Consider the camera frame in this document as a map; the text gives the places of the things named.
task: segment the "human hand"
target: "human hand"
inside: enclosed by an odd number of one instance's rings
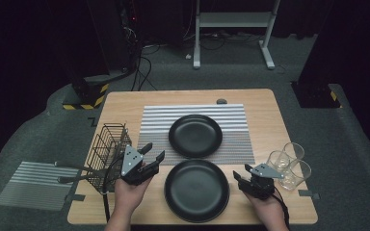
[[[284,212],[281,208],[280,203],[272,196],[269,196],[266,200],[261,200],[245,193],[245,196],[251,202],[253,209],[256,211],[257,216],[266,226],[269,231],[288,231],[286,223],[284,221]],[[278,191],[275,191],[274,195],[281,199]]]
[[[131,216],[143,201],[146,188],[151,180],[152,177],[138,186],[128,185],[121,179],[116,180],[114,212],[110,216],[105,230],[130,230]]]

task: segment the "clear glass cup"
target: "clear glass cup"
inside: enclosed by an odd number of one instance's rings
[[[288,191],[295,190],[303,181],[311,175],[311,167],[308,163],[302,160],[294,160],[281,173],[284,178],[279,179],[279,183]]]
[[[266,164],[278,172],[283,172],[290,164],[290,157],[283,151],[273,151]]]
[[[287,153],[287,155],[291,158],[290,161],[293,160],[301,160],[304,157],[304,148],[296,142],[288,142],[283,147],[283,152]]]

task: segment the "white metal rack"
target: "white metal rack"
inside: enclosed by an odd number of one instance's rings
[[[200,68],[200,41],[199,31],[201,27],[267,27],[264,40],[259,41],[260,49],[269,69],[275,69],[268,44],[273,26],[278,14],[280,0],[275,0],[273,10],[265,13],[201,13],[197,0],[196,34],[194,47],[194,68]]]

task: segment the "metal wire basket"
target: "metal wire basket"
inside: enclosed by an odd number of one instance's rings
[[[95,136],[86,164],[94,170],[104,172],[105,177],[100,174],[87,180],[99,193],[114,191],[116,179],[120,178],[125,147],[131,144],[125,124],[104,124],[100,134]]]

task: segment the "floor mat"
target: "floor mat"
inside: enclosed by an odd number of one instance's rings
[[[0,205],[60,211],[72,183],[60,184],[59,176],[75,176],[77,169],[53,164],[22,162],[0,194]]]

